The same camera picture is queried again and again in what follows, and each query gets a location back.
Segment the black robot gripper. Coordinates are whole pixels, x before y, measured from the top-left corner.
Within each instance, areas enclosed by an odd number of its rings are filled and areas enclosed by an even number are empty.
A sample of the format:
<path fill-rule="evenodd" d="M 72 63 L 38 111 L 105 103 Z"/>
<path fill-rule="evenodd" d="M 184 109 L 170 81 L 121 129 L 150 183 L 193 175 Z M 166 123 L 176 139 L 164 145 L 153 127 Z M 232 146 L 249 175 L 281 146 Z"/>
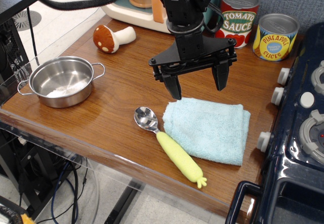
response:
<path fill-rule="evenodd" d="M 174 99 L 182 99 L 177 75 L 210 67 L 217 90 L 221 91 L 227 85 L 229 67 L 237 60 L 236 40 L 207 37 L 201 30 L 203 25 L 203 17 L 187 26 L 167 21 L 167 28 L 175 41 L 149 60 L 155 79 L 164 82 Z"/>

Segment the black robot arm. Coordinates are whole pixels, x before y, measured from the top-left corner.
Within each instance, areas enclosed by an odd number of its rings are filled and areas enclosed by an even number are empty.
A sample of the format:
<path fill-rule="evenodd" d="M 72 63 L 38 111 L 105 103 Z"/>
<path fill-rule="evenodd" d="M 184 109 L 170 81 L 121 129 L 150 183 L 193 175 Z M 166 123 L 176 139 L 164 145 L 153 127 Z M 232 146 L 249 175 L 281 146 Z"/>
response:
<path fill-rule="evenodd" d="M 178 76 L 211 68 L 219 91 L 227 85 L 229 68 L 237 60 L 236 40 L 209 38 L 203 35 L 206 27 L 204 12 L 208 8 L 219 14 L 220 20 L 211 31 L 215 33 L 223 24 L 220 9 L 212 0 L 161 0 L 167 12 L 167 29 L 174 35 L 174 43 L 152 57 L 149 65 L 156 80 L 163 82 L 174 99 L 182 98 Z"/>

